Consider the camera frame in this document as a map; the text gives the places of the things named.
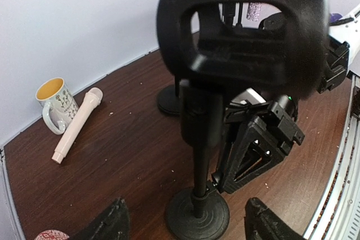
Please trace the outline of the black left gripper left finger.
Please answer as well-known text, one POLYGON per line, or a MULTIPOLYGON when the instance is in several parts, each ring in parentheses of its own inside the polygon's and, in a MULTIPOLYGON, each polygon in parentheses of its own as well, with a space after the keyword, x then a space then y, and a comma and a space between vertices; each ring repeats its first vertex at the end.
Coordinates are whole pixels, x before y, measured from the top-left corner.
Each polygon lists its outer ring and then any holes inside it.
POLYGON ((123 198, 117 198, 84 229, 69 239, 129 239, 130 215, 123 198))

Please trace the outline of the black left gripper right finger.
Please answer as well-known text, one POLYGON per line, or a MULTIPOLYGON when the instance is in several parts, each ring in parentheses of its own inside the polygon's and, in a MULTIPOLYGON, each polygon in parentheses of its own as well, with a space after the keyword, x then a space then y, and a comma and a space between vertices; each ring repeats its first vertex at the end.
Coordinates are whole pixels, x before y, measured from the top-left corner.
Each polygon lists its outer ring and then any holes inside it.
POLYGON ((245 237, 249 240, 304 240, 259 198, 248 199, 244 217, 245 237))

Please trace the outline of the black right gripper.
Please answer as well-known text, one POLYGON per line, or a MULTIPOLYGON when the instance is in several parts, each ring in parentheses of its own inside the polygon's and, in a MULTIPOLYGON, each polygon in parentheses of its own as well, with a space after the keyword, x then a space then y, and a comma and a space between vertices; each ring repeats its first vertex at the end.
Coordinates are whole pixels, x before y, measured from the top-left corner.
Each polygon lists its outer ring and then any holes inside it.
POLYGON ((225 114, 222 148, 213 184, 234 193, 283 162, 304 133, 297 124, 298 102, 286 94, 252 105, 232 105, 225 114))

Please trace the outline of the black stand for pink microphone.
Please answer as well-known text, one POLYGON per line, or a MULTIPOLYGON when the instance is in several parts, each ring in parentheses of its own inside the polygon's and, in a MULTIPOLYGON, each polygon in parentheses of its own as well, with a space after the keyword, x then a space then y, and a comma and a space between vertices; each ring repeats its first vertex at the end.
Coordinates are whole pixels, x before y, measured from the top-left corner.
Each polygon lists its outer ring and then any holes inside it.
POLYGON ((167 69, 179 78, 183 140, 193 149, 192 188, 166 209, 179 239, 218 239, 230 211, 213 186, 222 148, 224 118, 247 89, 262 97, 309 97, 326 63, 329 12, 326 0, 160 0, 157 39, 167 69), (224 3, 266 3, 283 23, 274 29, 231 28, 221 19, 224 3))

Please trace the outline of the pale pink microphone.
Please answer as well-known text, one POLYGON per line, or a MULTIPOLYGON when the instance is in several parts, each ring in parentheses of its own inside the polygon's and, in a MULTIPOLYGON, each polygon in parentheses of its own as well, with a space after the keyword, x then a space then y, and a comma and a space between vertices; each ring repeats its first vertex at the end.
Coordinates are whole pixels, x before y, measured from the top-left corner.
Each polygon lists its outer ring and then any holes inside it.
POLYGON ((88 120, 93 110, 101 103, 104 94, 99 88, 90 89, 84 96, 83 102, 71 121, 69 127, 65 130, 60 141, 58 142, 52 160, 61 164, 74 144, 82 127, 88 120))

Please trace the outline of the purple microphone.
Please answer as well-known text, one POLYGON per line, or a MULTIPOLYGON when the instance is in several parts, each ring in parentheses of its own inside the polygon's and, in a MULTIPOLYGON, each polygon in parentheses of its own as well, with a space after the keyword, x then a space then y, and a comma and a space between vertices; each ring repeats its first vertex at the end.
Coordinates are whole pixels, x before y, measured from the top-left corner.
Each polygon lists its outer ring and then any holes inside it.
POLYGON ((333 24, 334 22, 337 22, 342 18, 342 15, 339 13, 331 13, 330 14, 330 24, 333 24))

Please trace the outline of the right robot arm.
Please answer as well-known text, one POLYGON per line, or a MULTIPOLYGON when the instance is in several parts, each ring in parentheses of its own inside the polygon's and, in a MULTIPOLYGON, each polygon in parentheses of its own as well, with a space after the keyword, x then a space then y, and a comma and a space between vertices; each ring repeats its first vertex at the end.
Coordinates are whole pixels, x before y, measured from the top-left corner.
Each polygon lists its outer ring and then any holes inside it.
MULTIPOLYGON (((359 52, 359 7, 344 17, 330 15, 329 44, 319 94, 338 87, 350 74, 359 52)), ((262 97, 247 89, 236 97, 225 116, 222 149, 213 186, 219 193, 234 193, 283 162, 304 133, 297 125, 298 99, 277 95, 262 97)))

